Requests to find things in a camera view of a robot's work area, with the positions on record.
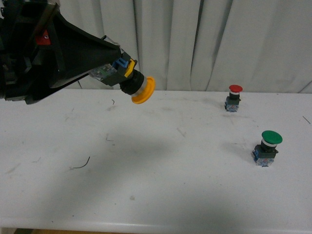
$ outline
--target blue clip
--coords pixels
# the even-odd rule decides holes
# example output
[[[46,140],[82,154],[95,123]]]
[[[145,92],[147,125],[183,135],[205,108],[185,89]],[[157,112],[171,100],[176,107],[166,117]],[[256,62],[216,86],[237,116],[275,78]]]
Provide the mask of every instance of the blue clip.
[[[113,62],[113,67],[117,69],[117,64],[122,66],[123,68],[127,68],[128,67],[128,61],[124,60],[123,58],[118,58],[117,60],[115,60]]]

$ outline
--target green push button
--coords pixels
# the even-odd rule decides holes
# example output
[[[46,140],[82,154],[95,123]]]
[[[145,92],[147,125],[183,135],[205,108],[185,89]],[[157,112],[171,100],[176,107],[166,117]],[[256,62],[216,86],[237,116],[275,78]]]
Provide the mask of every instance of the green push button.
[[[282,143],[283,138],[280,134],[274,131],[264,131],[262,133],[263,139],[269,144],[279,144]]]

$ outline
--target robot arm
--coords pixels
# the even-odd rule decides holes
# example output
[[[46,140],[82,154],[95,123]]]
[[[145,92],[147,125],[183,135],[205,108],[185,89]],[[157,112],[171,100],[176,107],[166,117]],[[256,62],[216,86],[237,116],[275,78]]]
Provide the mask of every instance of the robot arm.
[[[32,104],[90,75],[120,84],[136,104],[153,93],[155,80],[108,37],[99,39],[67,22],[59,0],[2,0],[0,98]]]

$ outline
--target table surface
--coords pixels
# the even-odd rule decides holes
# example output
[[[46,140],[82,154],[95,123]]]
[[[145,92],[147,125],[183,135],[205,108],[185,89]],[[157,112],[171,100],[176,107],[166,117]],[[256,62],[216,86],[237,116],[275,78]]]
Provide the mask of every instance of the table surface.
[[[62,90],[0,101],[0,226],[312,233],[312,95]],[[270,167],[251,152],[283,136]],[[88,158],[89,162],[82,168]]]

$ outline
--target white curtain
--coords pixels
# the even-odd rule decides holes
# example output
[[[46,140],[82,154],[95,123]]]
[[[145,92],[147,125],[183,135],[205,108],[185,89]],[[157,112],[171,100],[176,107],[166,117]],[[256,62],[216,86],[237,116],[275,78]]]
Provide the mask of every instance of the white curtain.
[[[61,0],[72,24],[108,35],[158,90],[312,93],[311,0]],[[83,88],[111,88],[84,78]],[[80,88],[78,84],[71,88]]]

